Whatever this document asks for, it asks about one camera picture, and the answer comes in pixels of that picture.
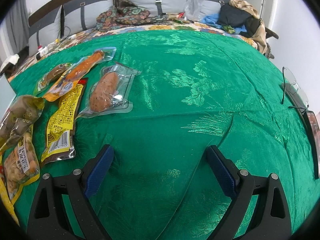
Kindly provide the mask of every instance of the beige cloth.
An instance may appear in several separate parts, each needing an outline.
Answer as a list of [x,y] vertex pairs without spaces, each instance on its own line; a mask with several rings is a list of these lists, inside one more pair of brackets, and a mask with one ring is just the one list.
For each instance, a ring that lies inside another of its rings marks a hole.
[[[229,4],[235,8],[250,13],[256,19],[260,19],[258,11],[245,0],[230,0]],[[259,44],[259,52],[264,54],[267,51],[266,29],[262,19],[260,19],[260,23],[261,24],[258,27],[256,33],[252,36],[252,39]]]

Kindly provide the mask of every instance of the metal screw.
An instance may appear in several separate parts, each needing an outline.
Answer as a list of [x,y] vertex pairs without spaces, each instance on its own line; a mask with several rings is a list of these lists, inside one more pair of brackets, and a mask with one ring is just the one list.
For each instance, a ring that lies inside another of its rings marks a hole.
[[45,173],[45,174],[43,174],[42,179],[48,179],[49,177],[50,177],[50,174],[49,173]]
[[279,177],[278,177],[278,175],[277,175],[277,174],[272,173],[272,174],[271,174],[271,178],[273,178],[273,179],[278,179]]
[[242,176],[248,176],[249,172],[247,170],[240,170]]
[[79,175],[81,173],[81,169],[75,169],[73,171],[73,175]]

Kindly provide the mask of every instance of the sausage package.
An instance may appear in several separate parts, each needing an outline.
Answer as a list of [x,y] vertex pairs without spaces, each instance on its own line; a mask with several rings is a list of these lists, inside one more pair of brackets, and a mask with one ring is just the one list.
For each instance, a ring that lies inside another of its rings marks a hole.
[[68,160],[76,156],[73,145],[74,118],[84,93],[88,78],[82,78],[76,87],[60,97],[59,109],[50,117],[46,129],[46,149],[41,156],[41,166],[49,162]]
[[35,182],[40,176],[40,167],[32,144],[32,130],[33,125],[4,161],[4,174],[12,205],[19,198],[22,188]]
[[59,77],[61,77],[62,73],[65,72],[68,68],[71,67],[71,63],[59,64],[55,66],[51,71],[44,74],[44,76],[36,83],[35,90],[33,91],[33,95],[44,91],[51,81],[56,81]]
[[8,213],[12,216],[13,220],[19,225],[17,215],[14,212],[14,207],[13,207],[13,205],[9,199],[8,193],[7,193],[1,153],[0,153],[0,200],[2,201],[2,203],[5,206]]
[[31,95],[17,97],[0,123],[0,152],[15,147],[38,118],[44,108],[44,99]]
[[141,71],[118,62],[102,68],[101,78],[91,87],[86,99],[86,108],[77,118],[130,112],[133,104],[128,100],[128,96],[134,77],[140,74]]
[[43,98],[52,102],[65,95],[76,87],[78,81],[86,75],[96,64],[112,60],[116,53],[115,47],[101,48],[94,51],[91,56],[83,57],[79,62],[71,65],[52,87],[44,94]]

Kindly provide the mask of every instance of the floral bedsheet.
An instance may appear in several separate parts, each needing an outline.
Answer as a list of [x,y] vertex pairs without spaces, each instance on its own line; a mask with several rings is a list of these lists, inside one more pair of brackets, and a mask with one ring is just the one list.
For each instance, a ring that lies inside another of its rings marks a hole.
[[[245,41],[246,43],[253,46],[255,49],[258,48],[257,43],[253,41],[252,39],[245,38],[241,35],[234,35],[226,33],[223,30],[208,26],[206,24],[202,23],[190,23],[190,24],[177,24],[173,23],[172,25],[139,25],[136,27],[126,27],[118,30],[108,31],[108,32],[100,32],[96,30],[95,28],[89,29],[83,32],[79,32],[77,34],[74,34],[68,38],[66,38],[63,41],[60,41],[58,43],[53,42],[48,45],[49,53],[42,57],[42,59],[57,53],[63,49],[70,48],[72,46],[75,46],[77,44],[91,41],[94,39],[98,39],[101,37],[106,37],[110,35],[116,35],[116,34],[122,34],[122,33],[130,33],[130,32],[141,32],[141,31],[152,31],[152,30],[185,30],[185,31],[197,31],[197,32],[207,32],[217,35],[223,35],[223,36],[229,36],[233,37],[242,41]],[[14,79],[17,75],[25,71],[27,68],[31,67],[35,63],[37,63],[36,55],[29,57],[23,65],[16,71],[16,73],[11,76],[8,80],[9,82]]]

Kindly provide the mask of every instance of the curtain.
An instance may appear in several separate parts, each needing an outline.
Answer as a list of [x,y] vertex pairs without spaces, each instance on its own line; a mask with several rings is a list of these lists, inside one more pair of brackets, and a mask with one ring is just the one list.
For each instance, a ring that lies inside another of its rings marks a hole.
[[7,33],[13,53],[17,54],[28,44],[29,26],[26,0],[16,0],[5,17]]

